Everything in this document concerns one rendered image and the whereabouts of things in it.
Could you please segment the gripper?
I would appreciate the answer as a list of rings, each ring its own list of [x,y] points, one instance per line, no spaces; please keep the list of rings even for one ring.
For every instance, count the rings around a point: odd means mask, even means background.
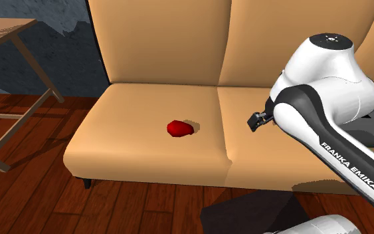
[[[247,120],[247,124],[252,132],[255,132],[259,126],[266,124],[267,122],[274,119],[273,117],[274,102],[269,97],[265,103],[264,112],[255,112]]]

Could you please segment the red rounded object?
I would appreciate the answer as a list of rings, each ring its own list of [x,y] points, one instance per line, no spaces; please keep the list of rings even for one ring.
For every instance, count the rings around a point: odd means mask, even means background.
[[[172,137],[184,137],[186,135],[193,134],[195,131],[192,125],[182,121],[173,120],[172,122],[168,123],[167,132]]]

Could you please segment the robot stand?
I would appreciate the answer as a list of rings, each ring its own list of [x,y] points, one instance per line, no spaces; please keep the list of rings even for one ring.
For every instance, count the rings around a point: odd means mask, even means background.
[[[258,190],[201,210],[204,234],[263,234],[310,218],[290,191]]]

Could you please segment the tan sofa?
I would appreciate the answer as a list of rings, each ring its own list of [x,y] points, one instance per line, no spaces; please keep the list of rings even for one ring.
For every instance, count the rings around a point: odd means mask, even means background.
[[[110,86],[63,161],[75,177],[351,195],[315,155],[247,120],[298,46],[350,38],[374,80],[374,0],[88,0]],[[173,120],[194,133],[172,137]]]

